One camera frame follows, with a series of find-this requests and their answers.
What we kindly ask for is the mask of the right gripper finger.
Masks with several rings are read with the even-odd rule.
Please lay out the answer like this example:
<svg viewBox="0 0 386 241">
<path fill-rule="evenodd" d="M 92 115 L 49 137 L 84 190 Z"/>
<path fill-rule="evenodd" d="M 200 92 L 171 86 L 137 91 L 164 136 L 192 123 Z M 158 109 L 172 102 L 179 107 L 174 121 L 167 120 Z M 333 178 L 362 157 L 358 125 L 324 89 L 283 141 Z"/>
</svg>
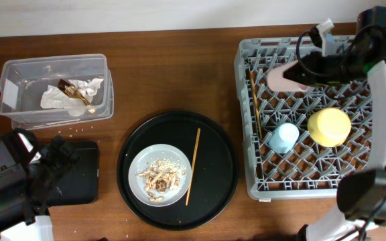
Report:
<svg viewBox="0 0 386 241">
<path fill-rule="evenodd" d="M 305 73 L 284 72 L 283 77 L 295 82 L 300 88 L 308 88 L 314 85 L 314 79 Z"/>
<path fill-rule="evenodd" d="M 290 63 L 286 63 L 282 66 L 283 74 L 301 74 L 302 66 L 298 63 L 298 61 L 293 61 Z"/>
</svg>

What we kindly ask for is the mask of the pink cup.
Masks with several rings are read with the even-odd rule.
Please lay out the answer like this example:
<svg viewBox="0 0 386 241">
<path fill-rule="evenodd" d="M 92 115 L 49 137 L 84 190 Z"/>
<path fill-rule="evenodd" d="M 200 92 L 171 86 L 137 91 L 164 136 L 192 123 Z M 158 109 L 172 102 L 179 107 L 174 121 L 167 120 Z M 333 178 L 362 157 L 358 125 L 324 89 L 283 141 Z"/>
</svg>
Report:
<svg viewBox="0 0 386 241">
<path fill-rule="evenodd" d="M 297 64 L 298 61 L 286 63 L 273 68 L 267 75 L 267 85 L 274 92 L 307 92 L 310 87 L 288 80 L 283 77 L 283 72 Z"/>
</svg>

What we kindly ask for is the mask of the black rectangular tray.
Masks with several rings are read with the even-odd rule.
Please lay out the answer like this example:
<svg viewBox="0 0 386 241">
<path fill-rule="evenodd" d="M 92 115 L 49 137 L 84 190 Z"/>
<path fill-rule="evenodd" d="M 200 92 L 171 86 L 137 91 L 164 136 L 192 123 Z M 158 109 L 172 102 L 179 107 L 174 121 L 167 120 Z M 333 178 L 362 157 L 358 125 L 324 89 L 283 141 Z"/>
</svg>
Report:
<svg viewBox="0 0 386 241">
<path fill-rule="evenodd" d="M 93 141 L 72 144 L 80 161 L 58 182 L 50 192 L 47 205 L 71 206 L 90 204 L 98 197 L 99 146 Z"/>
</svg>

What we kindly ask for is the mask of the wooden chopstick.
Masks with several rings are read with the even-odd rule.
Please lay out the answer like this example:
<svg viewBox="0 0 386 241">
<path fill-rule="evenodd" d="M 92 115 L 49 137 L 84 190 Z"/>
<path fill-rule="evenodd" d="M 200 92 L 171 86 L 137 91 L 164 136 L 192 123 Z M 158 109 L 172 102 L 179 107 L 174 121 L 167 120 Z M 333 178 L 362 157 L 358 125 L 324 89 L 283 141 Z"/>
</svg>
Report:
<svg viewBox="0 0 386 241">
<path fill-rule="evenodd" d="M 259 106 L 257 104 L 257 95 L 256 95 L 256 89 L 255 89 L 255 82 L 254 82 L 254 80 L 255 80 L 254 71 L 250 70 L 249 75 L 250 75 L 250 80 L 251 80 L 251 89 L 252 89 L 252 94 L 253 94 L 253 103 L 254 103 L 254 107 L 255 107 L 255 115 L 256 115 L 256 119 L 257 119 L 257 130 L 259 133 L 259 138 L 263 139 L 263 134 L 262 134 L 262 130 L 261 130 L 261 116 L 259 113 Z"/>
<path fill-rule="evenodd" d="M 186 194 L 185 206 L 188 206 L 189 200 L 190 200 L 190 193 L 191 193 L 191 189 L 192 189 L 194 169 L 195 169 L 195 166 L 196 166 L 196 158 L 197 158 L 198 146 L 199 146 L 199 141 L 200 141 L 200 134 L 201 134 L 201 128 L 198 128 L 197 129 L 197 133 L 196 133 L 194 153 L 193 153 L 192 164 L 191 164 L 192 174 L 191 174 L 191 178 L 190 178 L 190 183 L 189 183 L 188 191 L 187 191 L 187 194 Z"/>
</svg>

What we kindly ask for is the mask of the white napkin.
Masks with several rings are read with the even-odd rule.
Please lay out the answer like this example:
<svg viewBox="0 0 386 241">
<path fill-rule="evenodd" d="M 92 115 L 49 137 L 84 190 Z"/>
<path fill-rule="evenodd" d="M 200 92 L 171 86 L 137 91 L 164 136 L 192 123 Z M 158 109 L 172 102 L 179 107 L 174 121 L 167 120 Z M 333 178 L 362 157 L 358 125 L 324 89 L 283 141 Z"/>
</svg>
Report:
<svg viewBox="0 0 386 241">
<path fill-rule="evenodd" d="M 93 78 L 92 80 L 67 80 L 68 83 L 75 86 L 81 95 L 85 97 L 89 102 L 93 101 L 94 97 L 97 97 L 103 78 Z M 70 116 L 78 117 L 86 113 L 85 105 L 83 101 L 76 98 L 67 96 L 56 86 L 48 85 L 48 89 L 43 93 L 40 106 L 43 109 L 50 108 L 75 108 L 75 110 L 69 110 Z"/>
</svg>

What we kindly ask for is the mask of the yellow bowl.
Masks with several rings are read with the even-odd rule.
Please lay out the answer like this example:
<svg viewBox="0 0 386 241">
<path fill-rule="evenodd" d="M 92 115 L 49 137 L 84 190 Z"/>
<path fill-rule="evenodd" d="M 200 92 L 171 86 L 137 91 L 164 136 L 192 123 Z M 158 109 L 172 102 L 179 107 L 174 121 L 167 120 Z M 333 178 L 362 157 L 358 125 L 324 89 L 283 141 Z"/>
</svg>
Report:
<svg viewBox="0 0 386 241">
<path fill-rule="evenodd" d="M 331 148 L 346 141 L 351 131 L 351 121 L 339 108 L 324 108 L 310 116 L 307 128 L 316 143 Z"/>
</svg>

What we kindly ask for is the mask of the small blue cup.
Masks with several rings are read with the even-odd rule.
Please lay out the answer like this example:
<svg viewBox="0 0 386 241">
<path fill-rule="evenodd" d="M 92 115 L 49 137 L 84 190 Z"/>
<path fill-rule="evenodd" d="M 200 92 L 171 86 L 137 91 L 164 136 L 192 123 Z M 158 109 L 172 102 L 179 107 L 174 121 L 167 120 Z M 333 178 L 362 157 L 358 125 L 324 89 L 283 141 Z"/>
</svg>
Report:
<svg viewBox="0 0 386 241">
<path fill-rule="evenodd" d="M 299 134 L 296 125 L 283 123 L 272 132 L 268 145 L 274 152 L 285 154 L 294 147 Z"/>
</svg>

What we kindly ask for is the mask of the gold snack wrapper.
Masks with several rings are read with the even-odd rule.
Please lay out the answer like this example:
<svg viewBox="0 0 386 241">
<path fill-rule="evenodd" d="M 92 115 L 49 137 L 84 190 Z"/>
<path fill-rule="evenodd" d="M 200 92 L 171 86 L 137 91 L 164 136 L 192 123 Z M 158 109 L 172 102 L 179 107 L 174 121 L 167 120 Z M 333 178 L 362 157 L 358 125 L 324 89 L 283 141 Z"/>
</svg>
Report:
<svg viewBox="0 0 386 241">
<path fill-rule="evenodd" d="M 60 79 L 57 87 L 68 98 L 79 100 L 86 107 L 92 106 L 92 101 L 88 97 L 96 95 L 98 91 L 91 82 L 83 80 L 65 81 Z"/>
</svg>

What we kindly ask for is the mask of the grey plate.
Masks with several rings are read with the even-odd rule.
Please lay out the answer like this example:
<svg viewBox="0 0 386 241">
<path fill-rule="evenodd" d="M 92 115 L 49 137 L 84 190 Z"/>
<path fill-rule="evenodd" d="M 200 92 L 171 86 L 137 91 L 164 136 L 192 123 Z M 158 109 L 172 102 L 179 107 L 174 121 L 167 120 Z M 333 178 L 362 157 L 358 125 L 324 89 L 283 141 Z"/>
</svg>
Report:
<svg viewBox="0 0 386 241">
<path fill-rule="evenodd" d="M 147 169 L 147 166 L 156 159 L 169 159 L 171 161 L 179 161 L 186 167 L 187 171 L 185 178 L 181 180 L 181 190 L 175 194 L 165 194 L 165 200 L 162 202 L 149 201 L 147 195 L 143 190 L 143 185 L 145 184 L 144 180 L 136 176 L 138 173 Z M 156 144 L 140 151 L 133 158 L 129 167 L 128 174 L 129 187 L 135 198 L 140 201 L 140 203 L 146 204 L 151 207 L 162 208 L 176 203 L 187 193 L 191 174 L 192 169 L 190 160 L 181 150 L 167 144 Z"/>
</svg>

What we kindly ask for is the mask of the food scraps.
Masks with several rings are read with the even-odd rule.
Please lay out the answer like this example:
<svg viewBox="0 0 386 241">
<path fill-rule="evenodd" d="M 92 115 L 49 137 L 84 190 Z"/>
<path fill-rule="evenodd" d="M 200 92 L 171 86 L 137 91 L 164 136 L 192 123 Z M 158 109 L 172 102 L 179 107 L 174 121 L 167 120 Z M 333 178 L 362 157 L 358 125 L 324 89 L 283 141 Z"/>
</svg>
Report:
<svg viewBox="0 0 386 241">
<path fill-rule="evenodd" d="M 181 180 L 186 174 L 186 167 L 179 161 L 156 159 L 136 176 L 144 180 L 143 190 L 148 200 L 162 202 L 165 194 L 175 194 L 181 190 Z"/>
</svg>

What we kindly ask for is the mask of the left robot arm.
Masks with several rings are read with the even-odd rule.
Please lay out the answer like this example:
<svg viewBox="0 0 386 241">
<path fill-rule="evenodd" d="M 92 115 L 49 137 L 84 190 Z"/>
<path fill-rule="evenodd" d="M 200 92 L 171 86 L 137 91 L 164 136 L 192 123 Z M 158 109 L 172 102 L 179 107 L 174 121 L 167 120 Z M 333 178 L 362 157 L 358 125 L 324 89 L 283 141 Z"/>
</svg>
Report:
<svg viewBox="0 0 386 241">
<path fill-rule="evenodd" d="M 80 159 L 75 148 L 60 136 L 42 151 L 42 160 L 27 166 L 25 179 L 0 190 L 0 239 L 3 231 L 15 225 L 23 222 L 28 226 L 38 216 L 46 216 L 49 193 Z"/>
</svg>

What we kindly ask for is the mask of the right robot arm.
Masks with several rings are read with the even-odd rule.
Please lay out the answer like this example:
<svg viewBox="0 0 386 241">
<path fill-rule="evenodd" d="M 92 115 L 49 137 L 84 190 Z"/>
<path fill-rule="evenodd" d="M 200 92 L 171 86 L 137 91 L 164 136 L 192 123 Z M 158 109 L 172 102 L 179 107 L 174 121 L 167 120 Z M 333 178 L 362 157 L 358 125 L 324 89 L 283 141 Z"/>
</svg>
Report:
<svg viewBox="0 0 386 241">
<path fill-rule="evenodd" d="M 327 21 L 307 30 L 316 50 L 284 66 L 277 81 L 313 87 L 367 82 L 373 103 L 371 154 L 365 170 L 339 183 L 336 206 L 305 225 L 299 240 L 365 240 L 368 229 L 386 226 L 386 17 L 361 17 L 355 38 L 342 52 L 329 52 L 332 26 Z"/>
</svg>

